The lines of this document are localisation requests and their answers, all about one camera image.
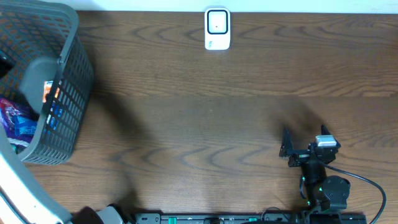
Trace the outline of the orange tissue pack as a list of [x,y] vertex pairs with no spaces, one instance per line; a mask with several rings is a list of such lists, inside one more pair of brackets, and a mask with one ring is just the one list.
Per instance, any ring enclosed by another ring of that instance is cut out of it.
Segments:
[[[51,88],[53,85],[53,81],[44,81],[44,94],[43,94],[43,98],[42,98],[42,102],[46,103],[47,98],[50,94]],[[58,98],[60,93],[60,89],[59,87],[57,88],[56,92],[55,92],[55,98]]]

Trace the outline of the purple snack package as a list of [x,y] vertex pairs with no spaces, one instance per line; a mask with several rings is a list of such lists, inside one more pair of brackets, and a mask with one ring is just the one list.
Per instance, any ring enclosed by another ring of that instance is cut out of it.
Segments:
[[33,136],[16,136],[14,134],[14,121],[13,117],[22,115],[26,118],[31,118],[29,108],[5,98],[1,98],[1,124],[6,131],[6,136],[12,145],[18,147],[27,147]]

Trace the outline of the blue snack bar wrapper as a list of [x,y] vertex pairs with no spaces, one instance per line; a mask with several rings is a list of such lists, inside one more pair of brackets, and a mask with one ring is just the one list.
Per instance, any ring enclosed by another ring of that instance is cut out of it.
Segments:
[[[51,111],[54,111],[54,116],[49,116],[46,123],[50,125],[53,130],[56,130],[59,124],[59,118],[63,114],[63,108],[56,106],[55,109],[52,107]],[[22,115],[13,117],[14,121],[14,134],[16,136],[33,136],[37,127],[37,122]]]

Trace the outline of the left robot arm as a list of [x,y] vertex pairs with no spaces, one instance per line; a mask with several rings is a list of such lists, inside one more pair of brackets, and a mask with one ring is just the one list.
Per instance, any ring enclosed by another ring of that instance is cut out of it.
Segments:
[[11,223],[131,223],[113,205],[70,213],[56,202],[20,161],[1,128],[1,217]]

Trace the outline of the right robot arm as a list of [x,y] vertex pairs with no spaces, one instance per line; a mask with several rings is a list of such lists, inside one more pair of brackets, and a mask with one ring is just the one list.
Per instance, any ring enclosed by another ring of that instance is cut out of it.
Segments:
[[289,159],[289,167],[300,167],[300,194],[308,208],[290,218],[295,223],[343,223],[341,211],[347,208],[351,184],[337,175],[326,174],[325,167],[336,159],[341,145],[321,126],[321,134],[306,149],[295,149],[291,135],[284,128],[279,156]]

